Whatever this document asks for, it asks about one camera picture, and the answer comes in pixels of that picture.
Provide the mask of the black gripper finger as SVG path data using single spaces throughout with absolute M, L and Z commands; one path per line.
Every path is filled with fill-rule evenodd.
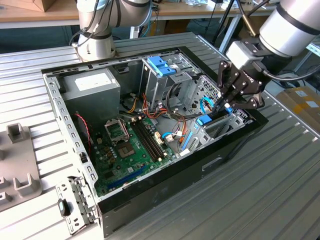
M 223 88 L 223 99 L 233 109 L 258 109 L 264 106 L 260 86 L 249 83 L 234 83 Z
M 218 68 L 216 82 L 220 97 L 214 103 L 214 113 L 222 110 L 225 104 L 232 106 L 240 98 L 240 80 L 240 71 L 230 61 L 222 60 Z

